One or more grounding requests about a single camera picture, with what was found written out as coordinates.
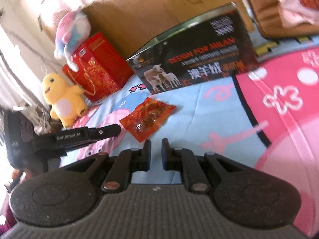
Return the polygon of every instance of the red gift bag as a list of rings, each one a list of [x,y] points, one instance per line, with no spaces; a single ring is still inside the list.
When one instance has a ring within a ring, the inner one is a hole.
[[[94,102],[123,88],[133,70],[99,32],[85,41],[74,53],[79,71],[68,65],[63,72],[74,84],[81,85],[86,97]]]

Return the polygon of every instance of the ridged rubber surface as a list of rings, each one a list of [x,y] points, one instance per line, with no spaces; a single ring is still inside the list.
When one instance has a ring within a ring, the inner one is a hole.
[[[205,195],[183,185],[136,185],[108,194],[83,219],[63,227],[18,223],[2,239],[302,239],[293,226],[273,230],[241,227],[223,217]]]

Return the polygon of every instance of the pink and blue plush toy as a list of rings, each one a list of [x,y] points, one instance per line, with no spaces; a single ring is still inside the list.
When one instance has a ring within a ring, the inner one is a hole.
[[[70,69],[77,72],[79,67],[73,62],[72,55],[88,39],[90,32],[90,22],[80,8],[67,13],[56,31],[54,57],[58,60],[65,57]]]

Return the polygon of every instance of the gold rope handle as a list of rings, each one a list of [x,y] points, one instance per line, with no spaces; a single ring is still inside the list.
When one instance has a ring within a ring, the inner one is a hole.
[[[94,85],[94,83],[93,83],[91,77],[87,74],[87,70],[85,69],[85,67],[84,67],[84,65],[83,65],[83,63],[82,63],[82,59],[79,58],[79,61],[80,61],[80,64],[81,64],[81,66],[82,66],[82,68],[83,68],[83,70],[84,70],[84,75],[86,75],[87,79],[89,80],[89,82],[90,82],[91,85],[93,86],[94,92],[91,93],[91,92],[89,92],[88,90],[86,90],[82,85],[80,85],[80,84],[75,80],[75,78],[73,77],[73,75],[71,75],[70,69],[68,69],[68,74],[69,74],[69,76],[71,77],[71,79],[72,79],[77,85],[80,85],[88,95],[94,96],[95,93],[96,93],[95,85]]]

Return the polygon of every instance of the cable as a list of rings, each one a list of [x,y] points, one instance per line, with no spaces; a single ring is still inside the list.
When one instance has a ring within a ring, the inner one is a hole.
[[[41,71],[42,71],[42,72],[44,72],[43,64],[44,64],[44,66],[45,66],[45,63],[43,62],[43,60],[41,60],[41,65],[40,65],[40,67],[41,67]]]
[[[4,109],[0,106],[0,146],[4,145]]]
[[[29,98],[31,98],[33,100],[33,102],[35,104],[37,104],[39,107],[43,107],[44,108],[44,105],[38,100],[38,98],[32,92],[30,92],[27,87],[24,86],[24,84],[20,81],[20,79],[12,71],[12,69],[10,68],[7,60],[5,59],[1,49],[0,49],[0,58],[2,59],[6,70],[9,72],[9,74],[12,76],[12,78],[16,81],[18,86],[27,94],[27,96],[29,96]]]
[[[41,118],[40,114],[37,112],[37,108],[30,109],[28,114],[33,120],[35,120],[37,122],[37,124],[42,128],[44,133],[47,133],[47,128],[50,127],[50,124],[47,121],[44,109],[43,108],[42,109],[38,108],[38,109],[42,110],[42,117],[43,118]]]
[[[41,60],[43,61],[44,64],[47,64],[50,66],[50,68],[57,73],[57,71],[53,68],[53,66],[51,64],[55,64],[56,66],[59,67],[63,67],[60,63],[55,62],[54,60],[51,60],[49,58],[44,57],[40,52],[38,52],[37,50],[35,50],[33,47],[31,47],[19,34],[15,33],[12,30],[8,30],[6,28],[3,28],[3,30],[5,31],[5,33],[7,33],[7,35],[11,35],[14,38],[16,38],[18,41],[20,41],[27,49],[29,49],[33,54],[37,55],[38,57],[41,58]]]

